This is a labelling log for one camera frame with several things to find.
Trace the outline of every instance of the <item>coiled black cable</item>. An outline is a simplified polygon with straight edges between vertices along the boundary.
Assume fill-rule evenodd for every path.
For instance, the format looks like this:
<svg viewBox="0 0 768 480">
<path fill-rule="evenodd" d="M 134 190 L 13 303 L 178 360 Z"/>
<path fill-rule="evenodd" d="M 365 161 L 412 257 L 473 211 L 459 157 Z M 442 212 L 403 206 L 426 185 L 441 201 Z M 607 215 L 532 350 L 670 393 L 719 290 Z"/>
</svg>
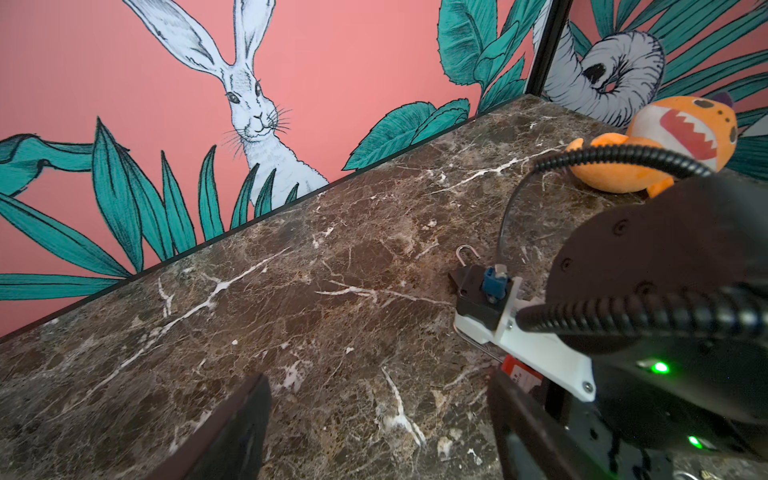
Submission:
<svg viewBox="0 0 768 480">
<path fill-rule="evenodd" d="M 528 306 L 526 332 L 587 336 L 686 336 L 766 342 L 768 300 L 747 288 L 626 295 Z"/>
<path fill-rule="evenodd" d="M 496 263 L 505 264 L 505 236 L 509 212 L 521 190 L 531 179 L 546 171 L 562 167 L 575 167 L 587 164 L 628 164 L 639 167 L 649 167 L 663 171 L 680 179 L 688 177 L 708 177 L 713 172 L 708 167 L 693 158 L 663 148 L 645 147 L 640 145 L 608 145 L 604 147 L 585 147 L 579 150 L 553 154 L 537 161 L 533 169 L 518 184 L 509 197 L 504 210 L 502 226 L 498 231 L 496 242 Z"/>
</svg>

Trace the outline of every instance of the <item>elephant trunk illustration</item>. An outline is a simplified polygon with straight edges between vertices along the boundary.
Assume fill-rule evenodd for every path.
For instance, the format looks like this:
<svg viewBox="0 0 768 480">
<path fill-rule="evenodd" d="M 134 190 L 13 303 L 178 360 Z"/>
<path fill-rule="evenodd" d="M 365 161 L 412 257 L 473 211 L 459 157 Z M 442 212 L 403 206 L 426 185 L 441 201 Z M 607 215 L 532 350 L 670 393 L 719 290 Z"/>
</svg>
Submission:
<svg viewBox="0 0 768 480">
<path fill-rule="evenodd" d="M 546 17 L 540 15 L 538 22 L 546 22 Z M 534 36 L 536 48 L 540 41 L 541 33 Z M 606 37 L 579 61 L 566 25 L 544 90 L 556 104 L 625 127 L 656 96 L 664 64 L 661 43 L 642 31 Z"/>
</svg>

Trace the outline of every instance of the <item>plush dinosaur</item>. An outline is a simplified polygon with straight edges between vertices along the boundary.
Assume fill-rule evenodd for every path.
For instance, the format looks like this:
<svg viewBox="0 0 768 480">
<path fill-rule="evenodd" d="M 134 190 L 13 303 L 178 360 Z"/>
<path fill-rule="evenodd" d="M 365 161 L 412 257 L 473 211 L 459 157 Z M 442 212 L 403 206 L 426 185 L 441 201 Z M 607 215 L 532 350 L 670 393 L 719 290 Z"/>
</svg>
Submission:
<svg viewBox="0 0 768 480">
<path fill-rule="evenodd" d="M 643 107 L 629 124 L 627 134 L 603 134 L 591 145 L 650 145 L 687 155 L 720 171 L 736 150 L 738 126 L 728 94 L 715 97 L 669 97 Z M 577 138 L 567 150 L 584 145 Z M 573 167 L 576 177 L 598 190 L 626 194 L 647 189 L 655 197 L 674 184 L 673 178 L 647 167 L 592 164 Z"/>
</svg>

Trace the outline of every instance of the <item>wall mural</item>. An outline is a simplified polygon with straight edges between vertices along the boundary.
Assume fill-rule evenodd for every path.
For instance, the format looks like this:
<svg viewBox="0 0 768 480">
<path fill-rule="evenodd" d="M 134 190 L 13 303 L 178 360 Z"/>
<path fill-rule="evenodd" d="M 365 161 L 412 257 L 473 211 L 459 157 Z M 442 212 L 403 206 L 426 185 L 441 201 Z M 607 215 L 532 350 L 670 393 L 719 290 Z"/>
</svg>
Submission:
<svg viewBox="0 0 768 480">
<path fill-rule="evenodd" d="M 626 127 L 653 100 L 726 92 L 741 127 L 727 166 L 768 180 L 766 21 L 768 6 L 755 0 L 575 0 L 545 95 Z M 734 44 L 748 34 L 751 43 Z"/>
<path fill-rule="evenodd" d="M 478 114 L 524 93 L 524 58 L 520 58 L 503 75 L 499 74 L 537 20 L 538 31 L 534 35 L 541 36 L 549 5 L 551 0 L 517 0 L 507 15 L 501 34 L 497 36 L 496 2 L 443 0 L 437 27 L 442 68 L 457 85 L 480 85 L 482 94 L 477 107 Z M 467 98 L 450 101 L 440 108 L 424 101 L 397 107 L 360 141 L 344 170 L 367 167 L 409 145 L 460 124 L 469 117 L 469 111 Z"/>
<path fill-rule="evenodd" d="M 299 160 L 286 146 L 286 143 L 292 144 L 293 138 L 287 132 L 287 109 L 276 105 L 262 89 L 262 84 L 270 79 L 270 72 L 260 71 L 259 65 L 254 70 L 254 55 L 265 36 L 270 35 L 268 29 L 275 12 L 275 0 L 235 0 L 233 63 L 223 59 L 214 37 L 202 26 L 204 18 L 194 18 L 171 0 L 123 2 L 130 9 L 126 8 L 121 14 L 132 17 L 132 22 L 144 23 L 144 33 L 154 37 L 167 51 L 165 60 L 173 62 L 167 55 L 170 53 L 196 71 L 194 75 L 203 72 L 219 79 L 223 85 L 221 102 L 227 102 L 231 111 L 232 128 L 226 133 L 224 143 L 233 146 L 235 160 L 241 154 L 245 157 L 247 175 L 240 177 L 237 184 L 227 178 L 223 185 L 221 179 L 217 185 L 214 175 L 217 146 L 214 144 L 207 154 L 199 153 L 200 160 L 189 159 L 184 165 L 184 169 L 194 168 L 199 172 L 194 203 L 189 201 L 188 192 L 186 198 L 182 193 L 184 187 L 177 179 L 179 167 L 176 166 L 174 174 L 164 151 L 159 152 L 161 181 L 153 183 L 147 175 L 150 164 L 140 166 L 141 159 L 135 160 L 135 153 L 121 144 L 121 134 L 108 128 L 101 118 L 95 118 L 92 143 L 61 143 L 32 133 L 7 137 L 0 141 L 0 216 L 7 222 L 7 229 L 23 233 L 38 247 L 85 273 L 46 273 L 45 265 L 31 266 L 31 272 L 11 267 L 12 271 L 6 273 L 8 267 L 0 265 L 5 271 L 0 273 L 0 310 L 5 312 L 9 310 L 6 308 L 9 303 L 23 300 L 73 299 L 97 293 L 158 260 L 168 260 L 189 250 L 200 240 L 220 236 L 227 229 L 222 216 L 230 219 L 228 228 L 232 229 L 328 184 L 316 162 Z M 430 101 L 411 101 L 390 111 L 354 148 L 336 178 L 344 175 L 342 170 L 367 167 L 467 120 L 472 112 L 485 113 L 523 93 L 534 52 L 530 47 L 521 46 L 534 29 L 537 18 L 541 25 L 551 0 L 501 3 L 509 8 L 503 24 L 498 17 L 500 7 L 496 0 L 442 0 L 439 5 L 437 47 L 442 71 L 454 85 L 451 88 L 479 86 L 478 103 L 473 107 L 469 98 L 458 98 L 436 108 Z M 432 25 L 420 28 L 434 32 Z M 513 58 L 518 60 L 510 66 Z M 194 104 L 194 94 L 188 101 Z M 335 114 L 343 116 L 344 112 Z M 323 128 L 333 136 L 333 119 L 329 122 L 331 125 Z M 206 132 L 191 134 L 205 135 Z M 106 225 L 114 238 L 106 242 L 111 242 L 111 247 L 100 246 L 86 233 L 68 226 L 70 219 L 46 214 L 47 208 L 39 205 L 36 208 L 22 201 L 28 192 L 37 192 L 37 181 L 46 175 L 50 177 L 51 172 L 90 175 L 101 214 L 98 221 Z M 62 190 L 66 190 L 70 177 L 56 178 L 63 185 Z M 237 189 L 233 209 L 223 211 L 220 191 Z M 67 201 L 66 196 L 61 199 L 63 203 Z M 47 310 L 33 309 L 34 313 L 26 316 L 19 309 L 12 315 L 4 314 L 0 335 L 61 306 L 59 303 Z"/>
</svg>

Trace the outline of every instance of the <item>brown marble surface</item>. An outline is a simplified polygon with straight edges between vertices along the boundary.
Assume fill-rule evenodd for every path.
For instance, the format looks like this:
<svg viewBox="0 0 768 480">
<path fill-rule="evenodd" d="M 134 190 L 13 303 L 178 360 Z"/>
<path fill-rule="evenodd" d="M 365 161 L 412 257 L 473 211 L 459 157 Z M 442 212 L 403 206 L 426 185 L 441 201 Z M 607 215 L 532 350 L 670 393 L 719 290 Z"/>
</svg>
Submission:
<svg viewBox="0 0 768 480">
<path fill-rule="evenodd" d="M 453 332 L 446 273 L 462 243 L 490 263 L 527 160 L 609 129 L 523 98 L 0 343 L 0 478 L 143 478 L 254 372 L 260 478 L 501 478 L 495 363 Z M 534 188 L 524 297 L 573 225 L 637 201 Z"/>
</svg>

